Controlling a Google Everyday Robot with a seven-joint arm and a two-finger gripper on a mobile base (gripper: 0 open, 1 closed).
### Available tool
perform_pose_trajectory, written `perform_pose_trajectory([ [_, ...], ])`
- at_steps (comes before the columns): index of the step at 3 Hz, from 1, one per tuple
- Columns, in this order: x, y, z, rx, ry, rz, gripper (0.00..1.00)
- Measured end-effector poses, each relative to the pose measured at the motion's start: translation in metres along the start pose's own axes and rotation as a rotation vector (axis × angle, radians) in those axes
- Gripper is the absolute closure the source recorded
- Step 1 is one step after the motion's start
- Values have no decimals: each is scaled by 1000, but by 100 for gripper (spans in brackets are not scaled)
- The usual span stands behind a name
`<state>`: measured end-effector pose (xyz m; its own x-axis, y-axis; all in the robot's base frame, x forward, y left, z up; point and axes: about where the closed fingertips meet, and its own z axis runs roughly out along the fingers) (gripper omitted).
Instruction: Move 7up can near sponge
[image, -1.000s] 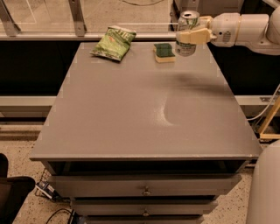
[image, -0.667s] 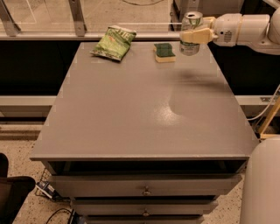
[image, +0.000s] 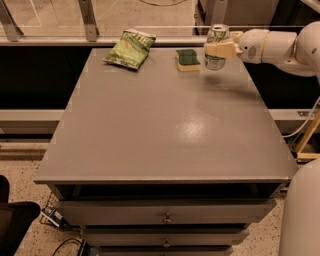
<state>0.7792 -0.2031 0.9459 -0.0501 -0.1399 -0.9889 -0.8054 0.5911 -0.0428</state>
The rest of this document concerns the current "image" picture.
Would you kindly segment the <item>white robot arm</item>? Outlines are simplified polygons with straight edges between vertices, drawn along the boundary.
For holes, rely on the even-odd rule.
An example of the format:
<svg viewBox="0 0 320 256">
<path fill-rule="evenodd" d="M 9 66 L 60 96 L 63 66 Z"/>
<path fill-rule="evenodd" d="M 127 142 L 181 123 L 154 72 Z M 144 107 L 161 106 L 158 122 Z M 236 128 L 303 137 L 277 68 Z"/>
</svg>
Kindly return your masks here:
<svg viewBox="0 0 320 256">
<path fill-rule="evenodd" d="M 306 25 L 299 33 L 252 29 L 224 32 L 215 25 L 216 39 L 204 44 L 209 56 L 239 57 L 247 63 L 268 63 L 298 76 L 320 81 L 320 22 Z M 300 167 L 288 188 L 282 217 L 279 256 L 320 256 L 320 157 L 303 147 L 319 125 L 315 116 L 295 152 L 307 164 Z"/>
</svg>

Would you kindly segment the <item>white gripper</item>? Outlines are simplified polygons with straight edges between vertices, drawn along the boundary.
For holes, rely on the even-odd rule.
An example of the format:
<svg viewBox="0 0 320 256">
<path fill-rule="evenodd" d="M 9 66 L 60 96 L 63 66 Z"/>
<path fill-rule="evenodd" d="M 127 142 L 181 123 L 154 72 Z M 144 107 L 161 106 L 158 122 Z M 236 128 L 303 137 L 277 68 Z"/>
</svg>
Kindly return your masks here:
<svg viewBox="0 0 320 256">
<path fill-rule="evenodd" d="M 262 52 L 269 30 L 252 29 L 246 31 L 231 31 L 230 38 L 220 42 L 204 44 L 207 55 L 219 58 L 233 58 L 239 54 L 239 58 L 246 63 L 260 64 Z"/>
</svg>

